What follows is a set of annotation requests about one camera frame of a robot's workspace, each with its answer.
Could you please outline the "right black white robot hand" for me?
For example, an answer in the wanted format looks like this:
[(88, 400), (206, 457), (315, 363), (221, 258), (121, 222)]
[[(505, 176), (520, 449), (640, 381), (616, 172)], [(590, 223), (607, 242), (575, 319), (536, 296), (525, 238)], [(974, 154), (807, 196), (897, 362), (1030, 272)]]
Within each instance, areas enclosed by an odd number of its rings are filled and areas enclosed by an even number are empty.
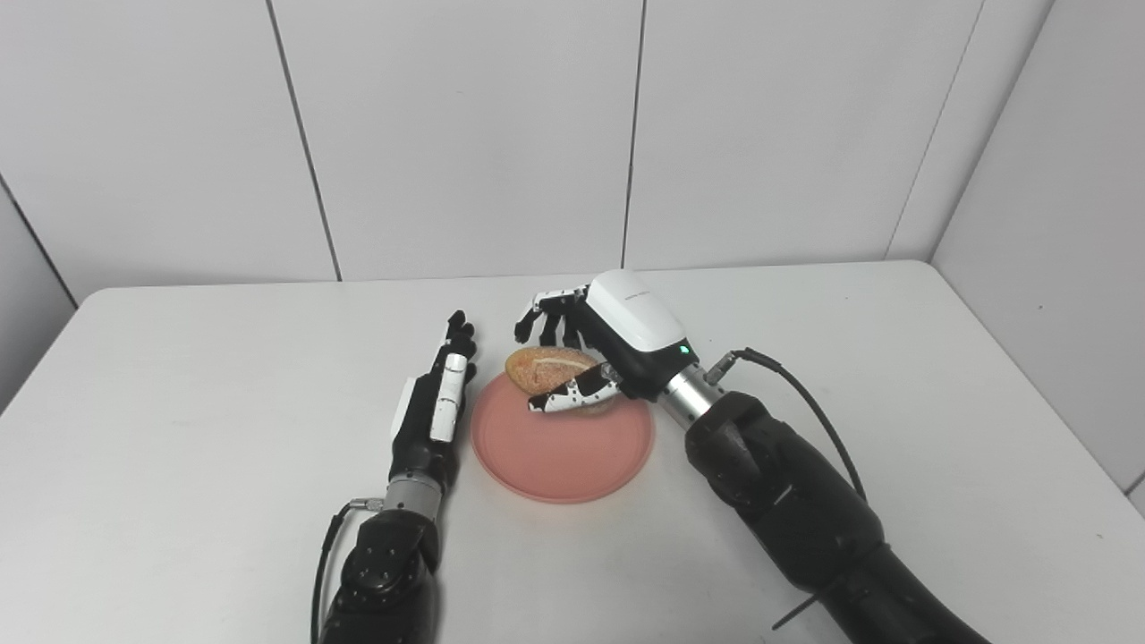
[(597, 352), (601, 362), (528, 400), (535, 413), (589, 408), (624, 395), (654, 403), (703, 371), (684, 323), (633, 272), (615, 269), (589, 283), (537, 293), (514, 325), (526, 343), (543, 319), (543, 347)]

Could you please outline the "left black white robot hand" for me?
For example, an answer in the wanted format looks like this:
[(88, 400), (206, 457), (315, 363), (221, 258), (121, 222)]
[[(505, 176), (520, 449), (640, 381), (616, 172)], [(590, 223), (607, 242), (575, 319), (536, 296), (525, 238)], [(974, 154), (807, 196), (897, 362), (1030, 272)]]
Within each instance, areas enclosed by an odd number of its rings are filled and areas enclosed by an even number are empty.
[(447, 356), (457, 354), (466, 359), (474, 358), (474, 335), (475, 327), (467, 321), (461, 309), (455, 311), (447, 319), (445, 335), (432, 367), (413, 380), (408, 403), (398, 415), (398, 433), (392, 441), (388, 479), (424, 474), (437, 484), (442, 493), (449, 492), (453, 486), (459, 470), (457, 453), (451, 441), (433, 439), (432, 421), (442, 376), (445, 374)]

